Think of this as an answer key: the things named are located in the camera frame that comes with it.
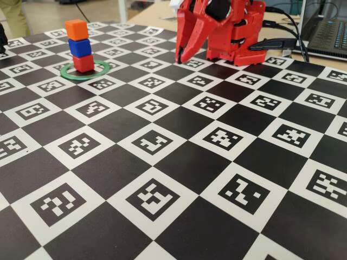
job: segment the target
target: black and white pattern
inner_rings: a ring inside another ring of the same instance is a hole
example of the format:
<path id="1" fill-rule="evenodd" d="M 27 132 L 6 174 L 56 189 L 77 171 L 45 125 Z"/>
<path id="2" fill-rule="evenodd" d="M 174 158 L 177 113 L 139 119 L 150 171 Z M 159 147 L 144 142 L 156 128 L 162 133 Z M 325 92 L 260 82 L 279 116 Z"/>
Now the black and white pattern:
<path id="1" fill-rule="evenodd" d="M 346 259 L 345 71 L 88 27 L 96 79 L 60 76 L 64 29 L 0 55 L 1 259 Z"/>

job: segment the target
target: stacked cubes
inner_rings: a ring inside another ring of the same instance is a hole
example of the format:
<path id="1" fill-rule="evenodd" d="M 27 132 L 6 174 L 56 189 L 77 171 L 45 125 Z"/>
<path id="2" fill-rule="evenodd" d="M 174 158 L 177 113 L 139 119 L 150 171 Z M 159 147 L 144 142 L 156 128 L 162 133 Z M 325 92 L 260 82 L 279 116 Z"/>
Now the stacked cubes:
<path id="1" fill-rule="evenodd" d="M 69 46 L 75 69 L 88 72 L 94 69 L 91 43 L 88 40 L 87 23 L 83 20 L 65 22 Z"/>

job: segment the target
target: pants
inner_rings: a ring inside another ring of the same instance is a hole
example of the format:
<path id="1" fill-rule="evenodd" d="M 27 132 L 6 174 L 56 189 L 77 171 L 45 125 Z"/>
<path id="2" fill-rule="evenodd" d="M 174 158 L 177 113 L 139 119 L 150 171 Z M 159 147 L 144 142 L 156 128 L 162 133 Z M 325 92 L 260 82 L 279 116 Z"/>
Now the pants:
<path id="1" fill-rule="evenodd" d="M 27 19 L 22 11 L 22 0 L 0 0 L 0 9 L 5 14 L 13 38 L 30 35 Z"/>

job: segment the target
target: laptop keyboard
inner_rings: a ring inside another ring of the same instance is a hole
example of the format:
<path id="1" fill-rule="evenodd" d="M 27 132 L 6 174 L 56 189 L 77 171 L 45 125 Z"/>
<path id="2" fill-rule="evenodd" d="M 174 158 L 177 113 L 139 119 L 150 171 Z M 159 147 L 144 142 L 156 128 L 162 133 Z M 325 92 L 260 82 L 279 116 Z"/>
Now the laptop keyboard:
<path id="1" fill-rule="evenodd" d="M 339 23 L 334 46 L 338 49 L 347 49 L 347 22 Z"/>

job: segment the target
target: cable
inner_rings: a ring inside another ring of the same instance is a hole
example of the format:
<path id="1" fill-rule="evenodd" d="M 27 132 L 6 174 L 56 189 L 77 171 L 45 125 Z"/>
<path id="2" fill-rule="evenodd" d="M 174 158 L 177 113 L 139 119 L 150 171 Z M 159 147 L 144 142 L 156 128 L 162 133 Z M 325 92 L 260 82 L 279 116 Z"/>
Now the cable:
<path id="1" fill-rule="evenodd" d="M 88 18 L 85 16 L 85 14 L 82 12 L 81 8 L 78 6 L 78 4 L 76 3 L 76 6 L 78 8 L 78 10 L 80 10 L 81 14 L 83 15 L 83 17 L 87 20 L 88 23 L 90 23 L 90 21 L 88 20 Z"/>

